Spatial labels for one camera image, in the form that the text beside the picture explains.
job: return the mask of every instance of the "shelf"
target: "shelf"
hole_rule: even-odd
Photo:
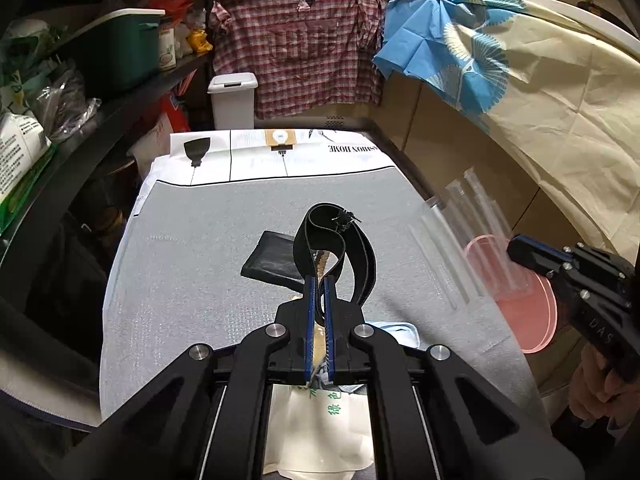
[[[24,311],[60,219],[100,161],[150,104],[211,59],[207,53],[179,60],[174,69],[102,104],[80,132],[59,145],[18,216],[0,236],[0,294],[9,304]]]

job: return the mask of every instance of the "shirt pocket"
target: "shirt pocket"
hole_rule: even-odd
[[[334,49],[335,21],[313,20],[273,25],[268,29],[275,62],[322,59]]]

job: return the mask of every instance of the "green plastic bin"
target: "green plastic bin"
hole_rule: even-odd
[[[87,97],[113,98],[158,72],[161,9],[121,9],[78,30],[58,49],[84,76]]]

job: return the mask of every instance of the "black strap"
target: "black strap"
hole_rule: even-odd
[[[353,268],[354,288],[351,303],[362,306],[376,283],[376,257],[369,240],[356,224],[359,221],[352,212],[335,204],[320,203],[306,212],[305,219],[293,241],[293,259],[300,275],[316,276],[318,273],[314,251],[329,251],[338,258],[326,275],[337,282],[342,272],[345,255]],[[324,326],[320,297],[324,282],[317,287],[316,323]]]

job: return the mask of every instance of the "metal bolt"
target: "metal bolt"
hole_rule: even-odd
[[[267,328],[264,329],[264,331],[267,333],[269,337],[280,337],[282,334],[284,334],[287,331],[287,329],[284,325],[281,325],[280,323],[271,323],[270,325],[267,326]]]
[[[196,361],[202,361],[209,357],[209,347],[203,344],[193,345],[189,348],[189,357],[196,359]]]
[[[356,325],[353,333],[358,337],[371,337],[373,335],[373,327],[367,324]]]
[[[444,345],[432,346],[429,353],[436,361],[446,361],[451,356],[451,350]]]

